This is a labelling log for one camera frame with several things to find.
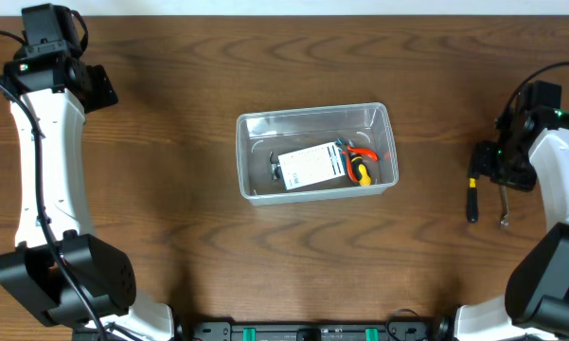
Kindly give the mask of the stubby yellow black screwdriver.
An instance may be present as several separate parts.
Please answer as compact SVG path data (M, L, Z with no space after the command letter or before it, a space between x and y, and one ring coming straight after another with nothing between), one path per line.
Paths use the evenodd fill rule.
M350 166L353 175L353 181L356 185L367 187L372 184L368 168L363 158L359 154L353 154L350 159Z

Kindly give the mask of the red handled pliers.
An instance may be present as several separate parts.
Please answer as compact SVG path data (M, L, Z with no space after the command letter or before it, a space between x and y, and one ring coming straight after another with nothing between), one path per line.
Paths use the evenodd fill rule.
M337 148L340 151L342 162L343 162L343 165L345 167L345 172L346 172L347 177L349 178L349 180L351 181L351 183L354 186L359 186L359 185L356 185L353 181L353 175L352 175L351 166L350 166L351 156L353 154L359 154L363 158L364 161L365 161L365 158L368 158L368 159L375 161L375 162L379 161L379 157L377 156L377 154L375 152L373 152L370 149L356 147L352 143L351 140L348 140L347 142L345 142L342 139L337 139L335 141L335 145L337 146Z

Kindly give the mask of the blue white cardboard box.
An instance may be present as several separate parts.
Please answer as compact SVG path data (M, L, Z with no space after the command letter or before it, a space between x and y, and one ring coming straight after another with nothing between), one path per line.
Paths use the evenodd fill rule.
M347 174L341 150L335 142L281 154L278 164L286 190L315 185Z

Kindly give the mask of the small claw hammer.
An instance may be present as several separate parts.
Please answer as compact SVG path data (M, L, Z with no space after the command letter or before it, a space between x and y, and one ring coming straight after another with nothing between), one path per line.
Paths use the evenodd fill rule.
M280 164L279 162L274 158L274 153L270 152L269 155L269 162L270 162L270 167L271 167L271 174L272 174L272 180L273 181L277 181L281 178L281 174L280 174Z

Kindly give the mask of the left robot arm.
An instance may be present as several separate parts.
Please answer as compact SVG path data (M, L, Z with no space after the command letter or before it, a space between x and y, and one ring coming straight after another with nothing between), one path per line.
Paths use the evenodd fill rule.
M87 43L43 38L4 68L21 156L15 249L0 255L0 284L47 327L78 340L171 340L171 308L137 289L128 256L98 238L81 160L87 115L114 105L103 67L81 60Z

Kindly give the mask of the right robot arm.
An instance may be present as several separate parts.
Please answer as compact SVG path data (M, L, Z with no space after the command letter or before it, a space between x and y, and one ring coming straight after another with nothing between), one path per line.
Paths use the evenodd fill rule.
M541 188L546 234L502 296L459 307L441 332L452 340L569 340L569 113L544 105L516 112L480 152L479 174L504 187Z

